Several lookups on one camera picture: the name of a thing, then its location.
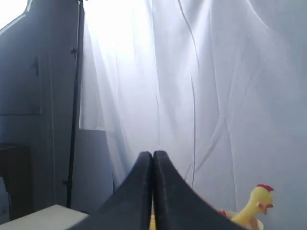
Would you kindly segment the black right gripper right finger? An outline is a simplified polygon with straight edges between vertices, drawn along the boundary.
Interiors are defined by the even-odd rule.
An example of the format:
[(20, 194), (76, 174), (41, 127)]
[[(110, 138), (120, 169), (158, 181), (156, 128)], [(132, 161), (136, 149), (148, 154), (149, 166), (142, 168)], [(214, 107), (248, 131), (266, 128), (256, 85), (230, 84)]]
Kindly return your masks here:
[(158, 230), (242, 230), (205, 203), (165, 151), (153, 154), (153, 205)]

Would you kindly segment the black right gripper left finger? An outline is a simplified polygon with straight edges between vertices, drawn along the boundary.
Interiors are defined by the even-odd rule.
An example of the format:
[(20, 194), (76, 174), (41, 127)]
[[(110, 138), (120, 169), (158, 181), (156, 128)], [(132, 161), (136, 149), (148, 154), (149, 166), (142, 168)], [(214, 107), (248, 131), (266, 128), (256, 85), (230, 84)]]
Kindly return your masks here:
[(148, 230), (152, 210), (153, 157), (141, 152), (115, 193), (73, 230)]

